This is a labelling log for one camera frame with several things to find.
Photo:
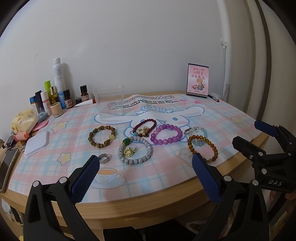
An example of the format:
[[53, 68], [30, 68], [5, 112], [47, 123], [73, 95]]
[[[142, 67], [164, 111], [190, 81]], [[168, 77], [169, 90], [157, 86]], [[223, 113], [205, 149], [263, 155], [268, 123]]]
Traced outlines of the dark essential oil bottle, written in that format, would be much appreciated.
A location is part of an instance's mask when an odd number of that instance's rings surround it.
[[90, 99], [86, 85], [81, 85], [80, 86], [80, 92], [81, 92], [81, 100], [82, 100], [82, 102], [88, 101]]

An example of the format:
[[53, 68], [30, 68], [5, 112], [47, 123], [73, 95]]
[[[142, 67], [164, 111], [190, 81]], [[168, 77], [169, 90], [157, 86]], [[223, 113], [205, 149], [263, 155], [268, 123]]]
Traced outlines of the gold charm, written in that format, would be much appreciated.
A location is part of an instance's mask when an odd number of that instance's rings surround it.
[[129, 147], [128, 149], [125, 149], [124, 155], [126, 157], [132, 157], [136, 152], [137, 152], [138, 146], [131, 148]]

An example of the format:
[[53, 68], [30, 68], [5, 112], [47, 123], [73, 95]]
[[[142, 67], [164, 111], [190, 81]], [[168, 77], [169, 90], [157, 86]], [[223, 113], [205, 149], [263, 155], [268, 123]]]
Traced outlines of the black red pen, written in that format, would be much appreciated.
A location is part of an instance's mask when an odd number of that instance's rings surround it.
[[219, 99], [217, 99], [216, 97], [208, 94], [208, 97], [211, 98], [212, 100], [216, 101], [216, 102], [219, 102]]

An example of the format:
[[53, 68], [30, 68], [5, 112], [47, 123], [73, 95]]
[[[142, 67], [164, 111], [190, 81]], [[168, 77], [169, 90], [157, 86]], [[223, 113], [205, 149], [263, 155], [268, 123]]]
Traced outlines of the tall white spray bottle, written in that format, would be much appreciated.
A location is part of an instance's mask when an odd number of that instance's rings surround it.
[[65, 86], [65, 80], [63, 76], [63, 69], [62, 69], [62, 63], [61, 63], [61, 58], [55, 58], [53, 60], [53, 73], [54, 73], [54, 81], [55, 81], [55, 86], [58, 90], [58, 93], [66, 90]]

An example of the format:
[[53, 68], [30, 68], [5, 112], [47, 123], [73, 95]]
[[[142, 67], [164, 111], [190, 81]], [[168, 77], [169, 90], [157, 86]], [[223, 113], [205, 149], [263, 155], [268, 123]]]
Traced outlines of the green cap bottle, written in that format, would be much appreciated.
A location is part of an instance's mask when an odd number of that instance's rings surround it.
[[50, 97], [50, 88], [51, 88], [51, 81], [48, 80], [48, 81], [45, 81], [44, 82], [44, 87], [45, 87], [45, 90], [48, 94], [48, 97]]

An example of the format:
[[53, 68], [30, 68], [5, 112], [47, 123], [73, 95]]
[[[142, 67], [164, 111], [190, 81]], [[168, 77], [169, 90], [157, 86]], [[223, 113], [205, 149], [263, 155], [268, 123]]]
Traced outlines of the grey bead bracelet green stone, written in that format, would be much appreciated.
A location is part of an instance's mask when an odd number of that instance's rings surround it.
[[142, 164], [148, 161], [153, 154], [152, 145], [144, 138], [129, 137], [123, 139], [118, 148], [118, 158], [128, 165]]

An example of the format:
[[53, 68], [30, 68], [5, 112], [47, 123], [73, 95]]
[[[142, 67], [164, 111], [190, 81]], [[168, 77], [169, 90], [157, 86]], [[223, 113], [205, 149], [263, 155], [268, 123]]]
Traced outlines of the tiny black jar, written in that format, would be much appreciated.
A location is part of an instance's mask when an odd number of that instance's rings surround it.
[[79, 104], [79, 103], [82, 102], [82, 99], [81, 98], [77, 98], [77, 99], [75, 99], [75, 102], [76, 102], [76, 104]]

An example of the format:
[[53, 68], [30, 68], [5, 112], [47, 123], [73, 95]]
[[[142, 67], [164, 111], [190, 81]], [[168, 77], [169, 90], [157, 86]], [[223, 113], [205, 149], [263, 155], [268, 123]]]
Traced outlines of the small dark dropper bottle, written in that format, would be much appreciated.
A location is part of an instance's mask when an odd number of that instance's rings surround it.
[[72, 101], [72, 98], [71, 98], [71, 95], [70, 95], [70, 90], [66, 89], [66, 90], [63, 91], [63, 93], [64, 93], [64, 101], [65, 101], [66, 108], [67, 109], [72, 108], [73, 107], [73, 101]]

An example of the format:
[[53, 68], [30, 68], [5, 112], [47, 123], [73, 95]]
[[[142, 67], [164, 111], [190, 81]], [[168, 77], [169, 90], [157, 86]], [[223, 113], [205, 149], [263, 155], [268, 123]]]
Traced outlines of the amber oil bottle gold cap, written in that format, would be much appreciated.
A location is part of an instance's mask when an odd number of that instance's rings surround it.
[[49, 99], [50, 99], [51, 104], [59, 102], [59, 97], [58, 97], [58, 94], [56, 92], [56, 88], [54, 86], [50, 87]]

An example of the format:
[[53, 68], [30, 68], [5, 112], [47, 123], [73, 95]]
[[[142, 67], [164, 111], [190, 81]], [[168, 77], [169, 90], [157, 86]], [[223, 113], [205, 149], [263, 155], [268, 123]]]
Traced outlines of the white pink lotion bottle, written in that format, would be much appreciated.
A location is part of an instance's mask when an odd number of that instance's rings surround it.
[[49, 100], [48, 92], [46, 90], [41, 92], [41, 99], [42, 99], [45, 112], [48, 114], [48, 116], [51, 116], [52, 115], [51, 102]]

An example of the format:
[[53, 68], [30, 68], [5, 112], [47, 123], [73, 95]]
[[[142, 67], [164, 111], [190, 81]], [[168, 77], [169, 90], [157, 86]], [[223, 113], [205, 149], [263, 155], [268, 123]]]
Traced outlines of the smartphone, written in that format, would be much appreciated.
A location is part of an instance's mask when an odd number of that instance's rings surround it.
[[6, 192], [12, 168], [19, 154], [20, 151], [18, 148], [12, 148], [9, 149], [4, 156], [3, 162], [1, 163], [1, 193]]

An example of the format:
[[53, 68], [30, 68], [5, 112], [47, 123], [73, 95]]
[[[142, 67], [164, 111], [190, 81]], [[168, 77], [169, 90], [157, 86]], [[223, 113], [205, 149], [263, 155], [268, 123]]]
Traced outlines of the white wall pipe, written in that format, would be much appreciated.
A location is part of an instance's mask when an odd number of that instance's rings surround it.
[[221, 95], [221, 99], [223, 99], [224, 92], [225, 92], [225, 79], [226, 79], [226, 67], [227, 67], [226, 50], [228, 47], [228, 43], [231, 42], [231, 36], [230, 36], [229, 15], [228, 15], [226, 3], [225, 1], [217, 1], [217, 4], [219, 9], [221, 29], [222, 29], [222, 37], [220, 38], [220, 45], [222, 48], [222, 76], [221, 76], [220, 95]]

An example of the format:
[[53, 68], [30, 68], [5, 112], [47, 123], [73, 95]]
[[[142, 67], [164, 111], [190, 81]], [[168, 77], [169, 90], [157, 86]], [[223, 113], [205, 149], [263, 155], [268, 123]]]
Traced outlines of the beige round cup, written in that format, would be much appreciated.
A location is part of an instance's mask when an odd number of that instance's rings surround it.
[[62, 106], [61, 106], [60, 102], [53, 103], [50, 106], [50, 109], [51, 109], [51, 112], [52, 112], [52, 115], [54, 118], [58, 118], [63, 114]]

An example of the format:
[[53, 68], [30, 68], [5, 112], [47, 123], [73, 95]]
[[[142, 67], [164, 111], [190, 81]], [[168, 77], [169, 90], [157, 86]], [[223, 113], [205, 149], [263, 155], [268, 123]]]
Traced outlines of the pink framed card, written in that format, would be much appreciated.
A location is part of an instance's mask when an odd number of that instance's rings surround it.
[[186, 95], [208, 97], [209, 67], [198, 64], [188, 64]]

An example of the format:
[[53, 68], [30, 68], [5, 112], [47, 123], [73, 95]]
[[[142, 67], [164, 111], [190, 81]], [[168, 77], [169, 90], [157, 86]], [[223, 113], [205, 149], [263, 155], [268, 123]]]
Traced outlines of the clear plastic box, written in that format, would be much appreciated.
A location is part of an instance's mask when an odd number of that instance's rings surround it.
[[111, 118], [123, 115], [124, 86], [118, 85], [108, 88], [96, 88], [92, 94], [95, 98], [98, 116], [100, 118]]

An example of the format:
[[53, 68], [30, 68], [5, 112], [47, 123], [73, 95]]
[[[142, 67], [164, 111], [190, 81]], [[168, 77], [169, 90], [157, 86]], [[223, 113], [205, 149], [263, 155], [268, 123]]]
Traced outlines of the white tube red cap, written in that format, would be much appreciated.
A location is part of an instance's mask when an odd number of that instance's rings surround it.
[[95, 103], [96, 103], [95, 99], [90, 99], [90, 100], [87, 100], [87, 101], [80, 102], [79, 104], [76, 104], [74, 107], [76, 108], [76, 107], [91, 105], [91, 104], [95, 104]]

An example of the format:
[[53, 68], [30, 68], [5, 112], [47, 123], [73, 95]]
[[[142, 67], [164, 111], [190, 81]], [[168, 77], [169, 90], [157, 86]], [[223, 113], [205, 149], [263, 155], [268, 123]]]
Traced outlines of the small blue packet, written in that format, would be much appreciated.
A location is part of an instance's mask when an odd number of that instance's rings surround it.
[[49, 115], [47, 112], [41, 112], [38, 114], [38, 123], [43, 122], [44, 120], [46, 120], [46, 118], [48, 118]]

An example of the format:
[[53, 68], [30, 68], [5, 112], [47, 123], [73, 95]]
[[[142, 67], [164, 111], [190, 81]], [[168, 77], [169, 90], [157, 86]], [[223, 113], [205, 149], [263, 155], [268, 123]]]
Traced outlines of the black blue box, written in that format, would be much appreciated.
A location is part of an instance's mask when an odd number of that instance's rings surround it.
[[29, 98], [31, 108], [36, 114], [43, 113], [44, 106], [41, 99], [41, 90], [37, 91], [34, 96]]

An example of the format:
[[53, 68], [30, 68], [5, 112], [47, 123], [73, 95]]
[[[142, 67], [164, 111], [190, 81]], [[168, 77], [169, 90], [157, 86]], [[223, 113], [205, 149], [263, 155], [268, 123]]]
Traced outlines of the clear box lid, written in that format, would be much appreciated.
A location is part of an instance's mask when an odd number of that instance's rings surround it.
[[24, 156], [29, 157], [46, 148], [49, 144], [49, 131], [40, 132], [30, 138], [25, 147]]

